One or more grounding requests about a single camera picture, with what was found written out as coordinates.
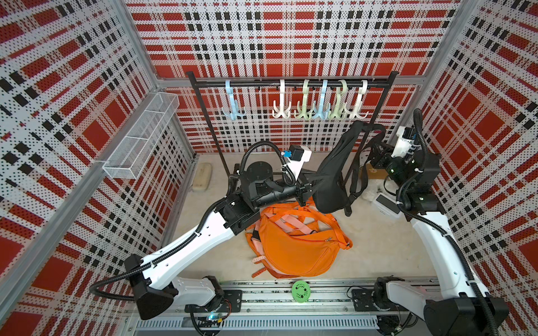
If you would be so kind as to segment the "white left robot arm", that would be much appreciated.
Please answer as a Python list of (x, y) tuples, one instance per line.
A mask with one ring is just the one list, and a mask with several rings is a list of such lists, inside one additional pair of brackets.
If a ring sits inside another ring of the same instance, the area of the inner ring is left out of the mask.
[(125, 273), (96, 282), (90, 293), (134, 302), (143, 320), (157, 317), (175, 303), (199, 306), (206, 312), (220, 308), (225, 295), (215, 277), (184, 279), (179, 273), (255, 224), (261, 208), (291, 198), (305, 202), (312, 188), (301, 170), (311, 155), (303, 145), (286, 151), (270, 141), (252, 145), (229, 176), (226, 196), (209, 206), (199, 224), (156, 252), (131, 255), (124, 262)]

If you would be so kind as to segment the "black sling bag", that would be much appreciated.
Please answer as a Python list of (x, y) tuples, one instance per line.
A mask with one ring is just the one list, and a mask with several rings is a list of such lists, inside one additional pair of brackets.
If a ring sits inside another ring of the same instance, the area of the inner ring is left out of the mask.
[(350, 168), (352, 183), (350, 192), (345, 191), (345, 179), (342, 169), (347, 161), (361, 132), (378, 131), (379, 133), (371, 141), (363, 146), (363, 149), (372, 148), (381, 143), (385, 137), (386, 128), (381, 124), (364, 123), (354, 121), (350, 129), (344, 132), (336, 147), (322, 161), (315, 181), (315, 192), (313, 200), (318, 211), (323, 214), (332, 214), (335, 211), (343, 210), (347, 217), (353, 213), (352, 203), (367, 189), (368, 172), (365, 164), (360, 164), (360, 154), (357, 153)]

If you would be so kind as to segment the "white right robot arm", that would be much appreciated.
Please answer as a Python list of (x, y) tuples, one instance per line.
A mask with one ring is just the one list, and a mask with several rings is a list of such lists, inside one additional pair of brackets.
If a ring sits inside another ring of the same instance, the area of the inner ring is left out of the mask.
[(425, 322), (432, 335), (498, 335), (509, 315), (508, 305), (492, 296), (472, 270), (446, 210), (434, 194), (432, 184), (440, 172), (440, 157), (428, 148), (420, 109), (413, 112), (413, 124), (404, 129), (380, 163), (398, 187), (395, 206), (426, 248), (439, 292), (419, 289), (398, 277), (380, 277), (374, 285), (374, 305), (380, 311), (393, 306), (407, 309)]

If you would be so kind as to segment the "orange sling bag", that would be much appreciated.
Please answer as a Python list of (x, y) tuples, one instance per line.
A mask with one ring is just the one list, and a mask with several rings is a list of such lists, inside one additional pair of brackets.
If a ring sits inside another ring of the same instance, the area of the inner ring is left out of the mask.
[(252, 263), (261, 266), (253, 278), (265, 272), (276, 279), (316, 277), (330, 269), (339, 251), (353, 247), (337, 219), (318, 211), (313, 199), (265, 208), (245, 237), (256, 254)]

